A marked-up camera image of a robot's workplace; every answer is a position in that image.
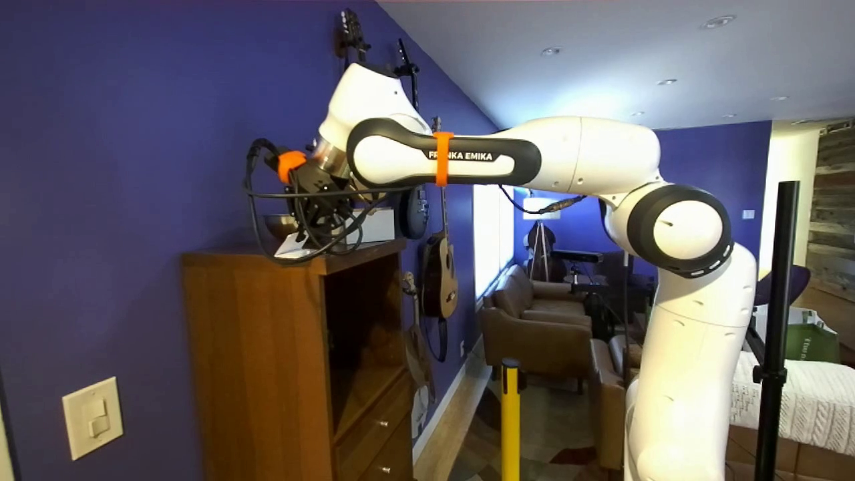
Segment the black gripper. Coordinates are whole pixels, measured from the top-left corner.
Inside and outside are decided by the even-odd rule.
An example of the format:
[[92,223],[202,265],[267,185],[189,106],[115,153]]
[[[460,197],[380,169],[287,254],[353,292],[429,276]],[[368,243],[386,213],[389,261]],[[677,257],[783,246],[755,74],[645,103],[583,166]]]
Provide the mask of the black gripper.
[[279,166],[277,177],[285,185],[297,241],[307,247],[335,246],[355,211],[355,195],[347,189],[347,181],[310,161]]

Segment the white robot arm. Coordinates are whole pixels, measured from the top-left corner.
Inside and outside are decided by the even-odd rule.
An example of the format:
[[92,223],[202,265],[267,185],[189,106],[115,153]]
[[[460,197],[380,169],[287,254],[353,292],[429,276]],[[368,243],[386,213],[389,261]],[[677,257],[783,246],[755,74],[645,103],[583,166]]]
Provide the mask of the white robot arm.
[[497,134],[426,126],[404,84],[349,63],[318,143],[271,158],[310,197],[420,185],[506,185],[589,195],[607,234],[657,268],[641,365],[621,413],[621,481],[724,481],[730,392],[755,293],[755,257],[711,191],[660,173],[653,130],[540,118]]

